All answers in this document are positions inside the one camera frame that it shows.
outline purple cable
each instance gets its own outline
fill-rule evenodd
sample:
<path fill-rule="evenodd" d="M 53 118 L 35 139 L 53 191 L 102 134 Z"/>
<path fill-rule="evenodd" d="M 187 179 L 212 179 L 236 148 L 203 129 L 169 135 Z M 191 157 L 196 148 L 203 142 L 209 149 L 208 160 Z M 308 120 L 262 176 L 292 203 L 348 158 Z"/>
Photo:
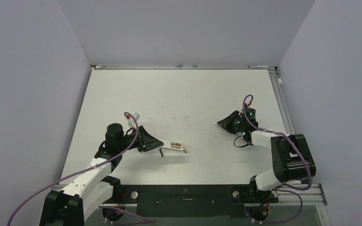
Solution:
<path fill-rule="evenodd" d="M 245 111 L 245 102 L 246 102 L 246 99 L 248 97 L 251 97 L 251 100 L 249 102 L 249 105 L 252 103 L 253 101 L 253 95 L 252 94 L 249 94 L 245 97 L 244 99 L 244 102 L 242 104 L 242 111 L 243 111 L 243 114 L 244 114 L 244 117 L 245 119 L 247 120 L 247 122 L 253 127 L 255 128 L 256 130 L 259 130 L 259 131 L 264 131 L 266 133 L 274 133 L 276 135 L 279 135 L 279 136 L 283 136 L 292 146 L 292 148 L 295 150 L 296 154 L 299 156 L 300 160 L 302 161 L 303 165 L 304 165 L 304 168 L 306 169 L 306 173 L 307 173 L 307 178 L 309 180 L 309 183 L 307 184 L 306 187 L 304 188 L 300 188 L 300 187 L 295 187 L 295 186 L 292 186 L 292 185 L 289 185 L 289 184 L 282 184 L 284 186 L 287 186 L 287 187 L 290 187 L 290 188 L 293 188 L 295 190 L 298 190 L 298 191 L 306 191 L 308 190 L 311 186 L 312 186 L 312 174 L 310 173 L 310 169 L 309 169 L 309 166 L 307 165 L 306 163 L 306 160 L 303 158 L 302 154 L 300 153 L 300 151 L 298 150 L 298 148 L 295 146 L 295 144 L 292 142 L 292 140 L 285 134 L 283 133 L 280 133 L 280 132 L 275 132 L 275 131 L 271 131 L 271 130 L 266 130 L 266 129 L 262 129 L 262 128 L 259 128 L 257 126 L 255 126 L 250 120 L 249 118 L 247 117 L 246 115 L 246 111 Z"/>
<path fill-rule="evenodd" d="M 296 192 L 293 192 L 293 191 L 289 191 L 289 190 L 280 190 L 280 189 L 275 189 L 276 191 L 279 191 L 279 192 L 288 192 L 288 193 L 292 193 L 292 194 L 295 194 L 298 196 L 299 200 L 300 200 L 300 208 L 299 208 L 299 211 L 291 218 L 289 219 L 286 219 L 286 220 L 277 220 L 277 221 L 259 221 L 259 220 L 256 220 L 254 219 L 252 216 L 249 215 L 249 213 L 247 212 L 247 215 L 248 217 L 252 218 L 255 222 L 257 223 L 262 223 L 262 224 L 283 224 L 283 223 L 287 223 L 289 221 L 292 221 L 294 220 L 295 218 L 297 218 L 300 213 L 302 212 L 302 209 L 303 209 L 303 200 L 302 200 L 302 197 L 300 197 L 300 195 Z"/>
<path fill-rule="evenodd" d="M 125 116 L 129 115 L 129 116 L 132 118 L 132 120 L 134 120 L 134 122 L 135 122 L 135 127 L 138 128 L 137 120 L 134 118 L 134 116 L 133 116 L 132 114 L 130 114 L 130 113 L 128 113 L 128 112 L 124 112 L 124 115 L 125 115 Z M 75 173 L 73 173 L 73 174 L 71 174 L 71 175 L 69 175 L 69 176 L 66 176 L 66 177 L 64 177 L 64 178 L 62 178 L 62 179 L 60 179 L 60 180 L 58 180 L 58 181 L 55 181 L 55 182 L 53 182 L 53 183 L 51 183 L 51 184 L 49 184 L 49 185 L 41 188 L 40 190 L 38 190 L 38 191 L 36 191 L 35 193 L 33 193 L 32 195 L 30 195 L 30 196 L 29 196 L 28 198 L 26 198 L 23 202 L 21 202 L 20 205 L 17 206 L 17 208 L 13 211 L 12 215 L 10 215 L 10 218 L 9 218 L 9 220 L 8 220 L 8 223 L 7 223 L 7 226 L 10 226 L 10 223 L 12 223 L 12 220 L 13 220 L 13 218 L 15 217 L 15 215 L 17 214 L 17 212 L 18 212 L 28 201 L 30 201 L 33 197 L 35 197 L 35 196 L 38 195 L 39 193 L 45 191 L 46 189 L 48 189 L 48 188 L 50 188 L 50 187 L 52 187 L 52 186 L 54 186 L 54 185 L 57 185 L 58 183 L 60 183 L 60 182 L 62 182 L 62 181 L 64 181 L 64 180 L 67 180 L 67 179 L 72 178 L 72 177 L 74 177 L 74 176 L 76 176 L 76 175 L 78 175 L 78 174 L 85 173 L 85 172 L 87 172 L 87 171 L 89 171 L 89 170 L 93 170 L 93 169 L 96 168 L 96 167 L 99 167 L 99 166 L 102 166 L 102 165 L 104 165 L 104 164 L 106 164 L 106 163 L 108 163 L 108 162 L 111 162 L 111 161 L 113 161 L 114 159 L 116 159 L 116 158 L 118 158 L 119 156 L 121 156 L 122 154 L 124 154 L 126 151 L 128 151 L 128 149 L 130 149 L 130 147 L 131 147 L 131 146 L 134 144 L 134 142 L 136 141 L 136 139 L 137 139 L 137 137 L 138 137 L 138 132 L 139 132 L 138 129 L 136 129 L 136 133 L 135 133 L 134 139 L 132 140 L 131 144 L 128 145 L 128 147 L 125 148 L 124 151 L 120 152 L 120 153 L 119 153 L 118 155 L 116 155 L 115 157 L 113 157 L 113 158 L 111 158 L 111 159 L 108 159 L 108 160 L 106 160 L 106 161 L 104 161 L 104 162 L 102 162 L 102 163 L 99 163 L 99 164 L 97 164 L 97 165 L 95 165 L 95 166 L 93 166 L 93 167 L 86 168 L 86 169 L 84 169 L 84 170 L 75 172 Z"/>
<path fill-rule="evenodd" d="M 144 221 L 142 221 L 142 222 L 133 222 L 133 223 L 117 223 L 117 222 L 113 222 L 113 224 L 115 224 L 115 225 L 137 225 L 137 224 L 154 223 L 154 222 L 155 222 L 154 220 L 151 220 L 151 219 L 149 219 L 149 218 L 145 218 L 145 217 L 142 217 L 142 216 L 140 216 L 140 215 L 136 215 L 135 213 L 132 213 L 132 212 L 129 212 L 129 211 L 126 211 L 126 210 L 123 210 L 123 209 L 121 209 L 121 208 L 117 208 L 117 207 L 114 207 L 114 206 L 99 206 L 99 208 L 101 208 L 101 209 L 111 209 L 111 210 L 121 211 L 121 212 L 130 214 L 131 216 L 134 216 L 134 217 L 136 217 L 136 218 L 139 218 L 139 219 L 143 219 L 143 220 L 144 220 Z M 109 217 L 109 215 L 112 214 L 112 213 L 113 213 L 113 212 L 106 214 L 105 218 L 107 219 L 107 217 Z"/>

